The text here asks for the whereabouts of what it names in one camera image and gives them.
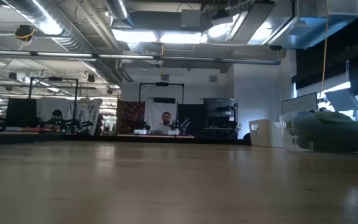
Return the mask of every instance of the table surface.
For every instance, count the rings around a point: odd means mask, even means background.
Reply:
[[[119,137],[149,137],[149,138],[194,138],[194,136],[173,136],[164,134],[117,134]]]
[[[3,144],[0,223],[358,224],[358,156],[202,144]]]

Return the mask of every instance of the air vent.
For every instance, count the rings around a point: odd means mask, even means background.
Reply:
[[[209,82],[218,82],[218,76],[210,75],[209,76]]]
[[[167,74],[162,74],[162,75],[161,75],[161,81],[169,81],[169,75],[167,75]]]

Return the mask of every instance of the black frame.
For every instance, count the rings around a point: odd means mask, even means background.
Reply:
[[[50,80],[50,81],[62,81],[62,80],[74,80],[75,81],[75,95],[74,95],[74,110],[73,110],[73,118],[75,119],[75,112],[77,109],[77,93],[78,93],[78,79],[77,78],[61,78],[61,77],[48,77],[48,78],[40,78],[40,77],[31,77],[30,78],[30,88],[29,88],[29,99],[31,99],[32,93],[32,81],[35,79],[39,80]],[[74,134],[74,123],[71,122],[71,134]]]
[[[178,84],[178,83],[139,83],[139,102],[140,102],[140,96],[142,94],[142,85],[155,85],[155,86],[170,86],[170,85],[177,85],[182,87],[181,92],[181,103],[185,104],[185,84]]]

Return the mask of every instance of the clear plastic container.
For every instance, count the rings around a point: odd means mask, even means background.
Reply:
[[[283,146],[296,152],[358,153],[358,122],[329,111],[280,116]]]
[[[309,123],[318,122],[317,118],[308,111],[297,111],[280,116],[280,126],[283,137],[283,146],[286,150],[295,152],[313,152],[313,141],[303,138],[302,122],[309,120]]]

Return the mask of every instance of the equipment on table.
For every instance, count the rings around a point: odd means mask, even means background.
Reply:
[[[230,98],[204,98],[204,138],[237,138],[237,103]]]
[[[204,107],[209,117],[234,117],[234,99],[204,98]]]
[[[134,134],[147,134],[147,130],[135,129],[135,130],[134,130]]]

